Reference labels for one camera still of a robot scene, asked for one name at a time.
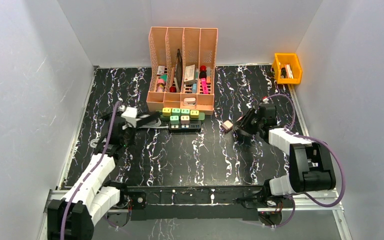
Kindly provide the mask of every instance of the gray floor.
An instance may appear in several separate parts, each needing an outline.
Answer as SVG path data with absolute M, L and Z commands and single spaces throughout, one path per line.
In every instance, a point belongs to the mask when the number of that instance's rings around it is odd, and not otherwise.
M 285 218 L 290 214 L 284 211 Z M 111 220 L 123 224 L 125 215 Z M 285 226 L 271 230 L 258 221 L 241 219 L 157 219 L 130 221 L 116 231 L 105 220 L 95 227 L 93 240 L 338 240 L 332 211 L 297 211 Z

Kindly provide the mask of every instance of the metal frame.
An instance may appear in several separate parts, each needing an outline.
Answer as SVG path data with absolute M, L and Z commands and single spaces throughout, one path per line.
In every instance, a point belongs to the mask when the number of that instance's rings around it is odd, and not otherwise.
M 84 107 L 86 107 L 86 105 L 87 105 L 89 95 L 90 95 L 90 92 L 92 90 L 93 83 L 94 83 L 94 79 L 92 80 L 92 83 L 90 85 L 89 93 L 88 93 L 88 96 L 86 98 L 86 102 L 85 102 Z M 290 95 L 292 97 L 292 101 L 293 101 L 293 104 L 294 104 L 294 107 L 296 110 L 296 116 L 297 116 L 299 123 L 300 123 L 300 126 L 301 126 L 301 130 L 302 130 L 304 135 L 308 136 L 309 131 L 307 129 L 307 125 L 306 125 L 306 122 L 304 120 L 303 112 L 301 111 L 301 107 L 300 107 L 300 104 L 298 102 L 295 88 L 291 84 L 288 84 L 288 87 L 289 87 Z M 77 131 L 76 131 L 77 135 L 74 136 L 73 144 L 76 143 L 77 136 L 78 136 L 79 131 L 81 129 L 83 117 L 84 117 L 84 113 L 82 114 L 82 116 L 80 118 L 79 125 L 78 125 Z M 68 170 L 70 168 L 71 157 L 74 153 L 73 149 L 74 149 L 74 147 L 72 147 L 72 149 L 70 151 L 70 157 L 67 159 L 67 162 L 64 165 L 64 169 L 63 169 L 63 172 L 61 174 L 61 178 L 58 182 L 59 183 L 58 187 L 61 186 L 61 184 L 62 184 L 64 178 L 66 177 L 66 174 L 68 173 Z M 67 190 L 51 190 L 49 192 L 46 206 L 53 199 L 58 199 L 58 200 L 61 199 L 61 197 L 66 192 L 68 192 L 68 191 Z M 317 199 L 319 202 L 322 202 L 322 203 L 331 203 L 335 199 L 337 199 L 337 197 L 338 197 L 338 192 L 337 192 L 336 188 L 334 190 L 331 190 L 331 191 L 309 192 L 309 194 L 312 195 L 315 199 Z M 348 225 L 347 225 L 347 221 L 346 221 L 345 216 L 344 216 L 344 207 L 343 207 L 341 202 L 336 206 L 326 208 L 326 207 L 321 207 L 321 206 L 317 205 L 311 199 L 309 199 L 307 196 L 305 196 L 303 194 L 296 195 L 293 197 L 293 199 L 295 201 L 295 205 L 296 205 L 295 210 L 296 211 L 320 211 L 320 210 L 332 211 L 341 239 L 342 240 L 351 240 L 352 239 L 350 230 L 349 230 Z M 200 205 L 211 206 L 211 204 L 200 204 Z M 271 208 L 258 208 L 257 210 L 259 212 L 264 212 L 264 211 L 272 211 L 273 209 L 271 209 Z M 283 208 L 282 210 L 283 211 L 292 211 L 292 208 L 286 207 L 286 208 Z M 127 213 L 127 210 L 126 209 L 111 209 L 108 212 L 113 213 L 113 214 L 121 214 L 121 213 Z M 45 207 L 45 211 L 43 212 L 43 221 L 42 221 L 41 230 L 40 230 L 39 236 L 37 238 L 38 240 L 47 240 L 47 230 L 48 230 L 47 224 L 48 224 L 47 213 L 46 213 L 46 207 Z

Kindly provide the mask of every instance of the black marble table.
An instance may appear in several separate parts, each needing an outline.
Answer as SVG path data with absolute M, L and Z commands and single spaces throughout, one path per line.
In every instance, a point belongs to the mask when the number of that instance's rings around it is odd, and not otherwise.
M 67 179 L 70 188 L 89 164 L 93 148 L 89 142 L 100 136 L 104 121 L 100 113 L 110 112 L 117 100 L 146 112 L 151 68 L 98 69 L 75 146 Z M 280 177 L 289 168 L 288 157 L 258 139 L 236 140 L 220 125 L 237 120 L 268 95 L 290 96 L 287 85 L 277 85 L 270 65 L 218 66 L 215 74 L 214 114 L 206 116 L 202 131 L 171 134 L 166 129 L 144 129 L 136 133 L 136 145 L 125 150 L 123 160 L 109 179 L 128 186 L 249 186 Z M 278 106 L 278 122 L 292 121 L 292 106 L 284 97 L 272 101 Z M 301 132 L 295 119 L 294 132 Z

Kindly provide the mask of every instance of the blue object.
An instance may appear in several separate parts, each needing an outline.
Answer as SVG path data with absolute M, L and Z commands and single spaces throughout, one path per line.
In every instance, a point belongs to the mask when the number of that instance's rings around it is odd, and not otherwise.
M 196 93 L 197 93 L 197 84 L 196 84 L 196 83 L 194 83 L 194 84 L 192 85 L 192 93 L 193 93 L 193 94 L 196 94 Z

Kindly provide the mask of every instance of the marble surface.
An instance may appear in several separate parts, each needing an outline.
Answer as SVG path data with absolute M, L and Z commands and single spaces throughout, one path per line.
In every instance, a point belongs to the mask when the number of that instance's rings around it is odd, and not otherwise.
M 89 142 L 98 138 L 103 129 L 100 113 L 111 111 L 117 100 L 146 112 L 150 80 L 150 68 L 96 71 L 62 188 L 73 186 L 89 164 L 93 152 Z M 284 175 L 289 165 L 282 151 L 255 138 L 237 140 L 232 131 L 223 133 L 220 125 L 226 120 L 237 120 L 264 96 L 290 96 L 288 86 L 276 84 L 270 65 L 218 66 L 215 83 L 214 114 L 206 116 L 200 133 L 140 130 L 136 133 L 136 145 L 125 150 L 123 160 L 108 178 L 128 186 L 248 186 L 262 185 L 266 179 Z M 278 106 L 279 124 L 289 124 L 293 108 L 288 100 L 276 97 L 272 102 Z M 293 131 L 302 134 L 298 119 Z

